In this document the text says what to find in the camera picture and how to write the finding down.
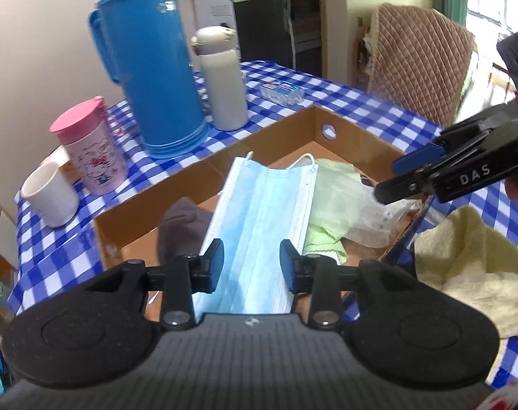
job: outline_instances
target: round hole in cardboard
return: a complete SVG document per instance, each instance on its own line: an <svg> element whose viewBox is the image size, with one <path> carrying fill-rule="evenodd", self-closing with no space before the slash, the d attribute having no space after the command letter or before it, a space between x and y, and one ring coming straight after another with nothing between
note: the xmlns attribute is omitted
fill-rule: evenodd
<svg viewBox="0 0 518 410"><path fill-rule="evenodd" d="M323 133L323 137L325 137L329 141L336 139L335 128L330 124L323 125L322 133Z"/></svg>

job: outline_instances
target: white water bottle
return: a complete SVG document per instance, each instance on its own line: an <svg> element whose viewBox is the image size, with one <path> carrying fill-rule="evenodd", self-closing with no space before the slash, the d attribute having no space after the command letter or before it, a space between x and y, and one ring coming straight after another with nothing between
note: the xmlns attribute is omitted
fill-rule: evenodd
<svg viewBox="0 0 518 410"><path fill-rule="evenodd" d="M248 121L246 86L236 52L236 31L222 26L202 28L191 44L200 59L213 125L221 131L243 128Z"/></svg>

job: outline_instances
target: cardboard tray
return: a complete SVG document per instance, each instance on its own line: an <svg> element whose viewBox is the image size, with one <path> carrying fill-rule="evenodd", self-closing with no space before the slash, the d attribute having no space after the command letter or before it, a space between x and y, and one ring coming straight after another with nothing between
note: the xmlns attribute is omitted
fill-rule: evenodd
<svg viewBox="0 0 518 410"><path fill-rule="evenodd" d="M324 133L326 125L334 130L334 138ZM93 224L103 268L108 270L128 259L143 259L147 266L158 265L156 228L165 211L181 197L189 197L213 211L234 158L244 157L249 151L253 151L255 161L272 168L287 168L309 152L317 159L351 163L376 182L391 178L392 162L404 154L338 114L318 106L303 109L99 214ZM386 259L400 241L412 234L413 224L427 207L428 202L424 202L422 210L402 217L396 237L386 248L367 248L344 239L346 264ZM149 319L158 320L160 302L157 298L148 305L145 314Z"/></svg>

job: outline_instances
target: plastic container with blue label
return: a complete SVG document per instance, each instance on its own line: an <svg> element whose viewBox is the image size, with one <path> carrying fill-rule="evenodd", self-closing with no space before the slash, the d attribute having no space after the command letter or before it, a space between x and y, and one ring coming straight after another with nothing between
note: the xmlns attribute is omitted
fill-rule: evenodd
<svg viewBox="0 0 518 410"><path fill-rule="evenodd" d="M304 100L304 89L296 84L273 80L261 86L261 95L279 105L293 106Z"/></svg>

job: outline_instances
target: pink lid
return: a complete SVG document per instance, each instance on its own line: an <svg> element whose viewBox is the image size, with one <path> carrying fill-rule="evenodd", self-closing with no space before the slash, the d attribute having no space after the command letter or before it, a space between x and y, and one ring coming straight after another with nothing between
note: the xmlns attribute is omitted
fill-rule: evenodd
<svg viewBox="0 0 518 410"><path fill-rule="evenodd" d="M107 116L103 97L94 97L73 106L50 125L62 145L69 145L94 131Z"/></svg>

